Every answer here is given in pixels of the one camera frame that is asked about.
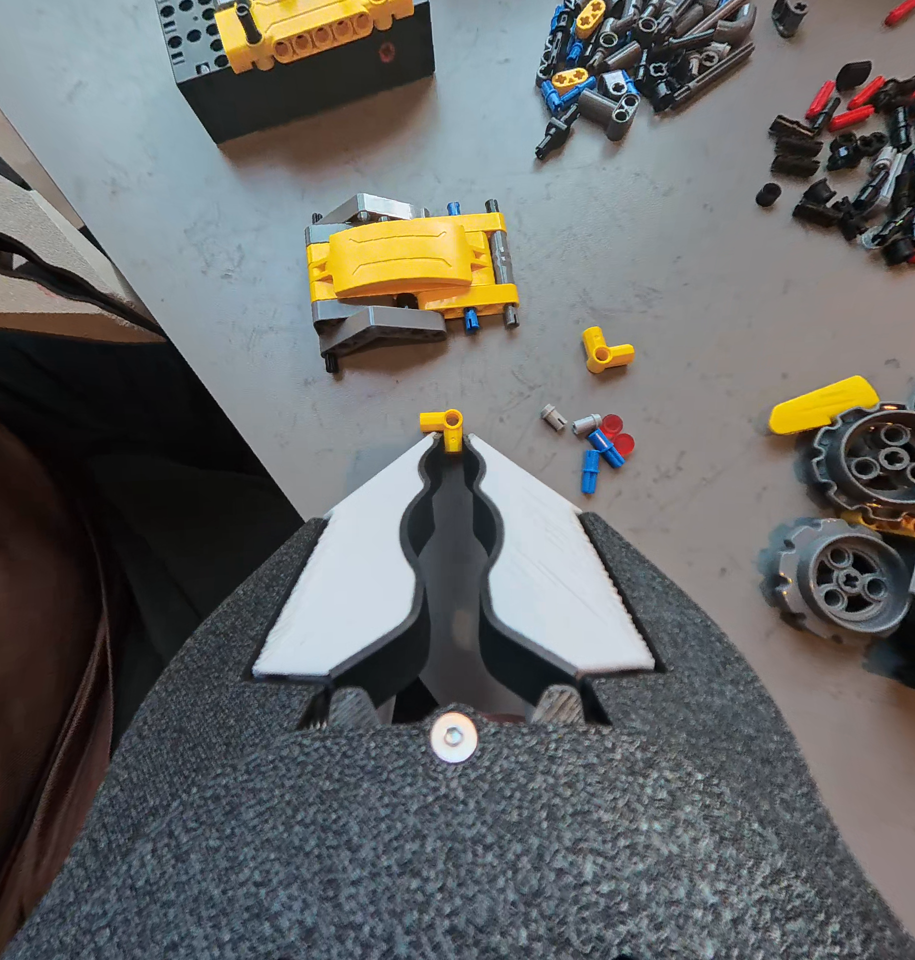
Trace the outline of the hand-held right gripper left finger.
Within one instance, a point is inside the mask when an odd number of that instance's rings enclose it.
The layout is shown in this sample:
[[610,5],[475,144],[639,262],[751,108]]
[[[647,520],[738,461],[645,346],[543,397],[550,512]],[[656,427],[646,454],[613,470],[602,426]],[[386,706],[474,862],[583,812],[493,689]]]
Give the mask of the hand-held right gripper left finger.
[[431,637],[418,558],[435,532],[443,462],[440,434],[427,434],[327,513],[255,680],[359,688],[380,708],[418,677]]

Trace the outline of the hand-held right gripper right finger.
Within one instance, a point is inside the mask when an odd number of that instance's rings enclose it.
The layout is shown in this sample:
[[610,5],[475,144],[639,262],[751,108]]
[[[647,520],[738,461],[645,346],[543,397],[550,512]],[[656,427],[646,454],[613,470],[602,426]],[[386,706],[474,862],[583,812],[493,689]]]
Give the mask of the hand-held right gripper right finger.
[[486,555],[478,646],[488,672],[534,707],[549,687],[654,672],[656,656],[583,511],[477,435],[464,448],[473,532]]

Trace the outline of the yellow angle connector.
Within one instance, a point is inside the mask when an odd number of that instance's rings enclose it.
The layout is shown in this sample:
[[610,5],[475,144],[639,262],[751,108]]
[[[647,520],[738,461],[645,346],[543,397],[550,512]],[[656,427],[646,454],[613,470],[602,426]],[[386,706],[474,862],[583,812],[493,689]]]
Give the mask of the yellow angle connector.
[[448,454],[460,454],[464,449],[464,416],[457,409],[419,414],[419,429],[423,434],[440,433],[443,449]]
[[582,343],[586,354],[586,368],[593,375],[629,366],[635,359],[635,347],[632,344],[609,344],[599,326],[585,328],[582,332]]

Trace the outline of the grey desk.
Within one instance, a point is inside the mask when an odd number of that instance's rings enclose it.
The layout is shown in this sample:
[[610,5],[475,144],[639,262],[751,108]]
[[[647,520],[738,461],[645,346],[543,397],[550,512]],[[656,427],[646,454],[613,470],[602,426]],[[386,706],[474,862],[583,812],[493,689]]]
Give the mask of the grey desk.
[[[756,50],[626,138],[575,124],[545,163],[534,80],[554,2],[432,2],[433,78],[218,147],[176,88],[154,2],[0,2],[0,109],[305,517],[417,438],[420,410],[578,500],[579,444],[539,423],[616,413],[636,438],[592,509],[704,608],[761,676],[847,844],[915,937],[915,690],[861,647],[789,629],[756,561],[817,513],[778,402],[854,375],[915,382],[915,267],[771,210],[767,129],[846,62],[915,73],[915,13],[813,2],[796,38],[760,6]],[[324,371],[304,230],[359,191],[433,210],[499,201],[521,326],[361,354]],[[593,374],[583,332],[631,344]]]

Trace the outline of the grey sprocket wheel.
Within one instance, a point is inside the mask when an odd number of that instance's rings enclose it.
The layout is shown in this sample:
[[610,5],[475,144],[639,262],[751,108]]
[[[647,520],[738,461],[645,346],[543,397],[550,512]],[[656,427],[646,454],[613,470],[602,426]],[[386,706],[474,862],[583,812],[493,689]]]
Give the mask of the grey sprocket wheel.
[[812,440],[808,477],[835,510],[915,519],[915,410],[880,403],[839,414]]
[[912,606],[915,537],[844,518],[779,525],[757,556],[765,602],[787,626],[844,643],[896,633]]

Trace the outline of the yellow curved panel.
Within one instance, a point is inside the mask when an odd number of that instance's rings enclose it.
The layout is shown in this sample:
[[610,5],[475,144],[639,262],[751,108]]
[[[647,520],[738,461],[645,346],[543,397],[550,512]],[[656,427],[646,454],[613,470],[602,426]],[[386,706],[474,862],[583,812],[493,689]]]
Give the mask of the yellow curved panel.
[[768,430],[778,436],[830,426],[852,409],[874,407],[880,396],[872,384],[855,375],[775,405],[767,418]]

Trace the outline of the person's brown sweater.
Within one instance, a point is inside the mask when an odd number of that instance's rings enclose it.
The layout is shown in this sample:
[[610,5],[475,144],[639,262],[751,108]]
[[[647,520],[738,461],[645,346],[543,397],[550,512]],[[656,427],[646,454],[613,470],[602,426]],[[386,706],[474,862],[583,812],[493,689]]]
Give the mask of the person's brown sweater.
[[108,766],[112,598],[77,505],[0,423],[0,956]]

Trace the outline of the yellow and grey brick assembly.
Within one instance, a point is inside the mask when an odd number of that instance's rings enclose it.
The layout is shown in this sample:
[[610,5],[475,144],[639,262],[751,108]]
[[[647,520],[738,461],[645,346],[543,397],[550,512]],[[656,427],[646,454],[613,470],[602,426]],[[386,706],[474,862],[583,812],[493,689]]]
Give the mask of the yellow and grey brick assembly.
[[433,344],[451,321],[476,334],[481,319],[519,328],[507,221],[495,198],[482,212],[457,201],[442,215],[357,193],[305,231],[310,317],[326,371],[388,347]]

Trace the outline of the black and yellow brick assembly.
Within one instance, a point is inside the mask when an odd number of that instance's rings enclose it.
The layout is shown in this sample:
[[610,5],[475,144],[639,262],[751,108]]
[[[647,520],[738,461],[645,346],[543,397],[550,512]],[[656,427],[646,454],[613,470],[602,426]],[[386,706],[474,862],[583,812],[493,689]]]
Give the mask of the black and yellow brick assembly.
[[329,50],[307,44],[307,57],[284,53],[234,71],[220,31],[221,7],[243,2],[157,2],[177,90],[211,140],[224,144],[297,119],[412,85],[435,73],[431,5],[414,2],[387,30],[369,27]]

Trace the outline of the pile of blue grey pieces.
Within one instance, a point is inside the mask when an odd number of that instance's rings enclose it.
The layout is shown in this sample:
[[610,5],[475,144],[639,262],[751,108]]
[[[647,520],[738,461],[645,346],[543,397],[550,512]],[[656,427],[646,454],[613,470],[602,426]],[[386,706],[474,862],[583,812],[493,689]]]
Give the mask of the pile of blue grey pieces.
[[655,115],[690,106],[752,56],[755,2],[558,2],[535,76],[548,113],[537,162],[583,118],[613,143],[642,104]]

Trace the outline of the pile of black red pieces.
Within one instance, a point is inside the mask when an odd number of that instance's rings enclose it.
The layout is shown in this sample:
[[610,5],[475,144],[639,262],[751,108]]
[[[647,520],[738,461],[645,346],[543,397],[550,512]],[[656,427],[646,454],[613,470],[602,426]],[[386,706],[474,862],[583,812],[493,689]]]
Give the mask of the pile of black red pieces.
[[870,77],[847,64],[802,119],[778,114],[768,135],[776,184],[800,182],[794,222],[838,234],[889,268],[915,267],[915,74]]

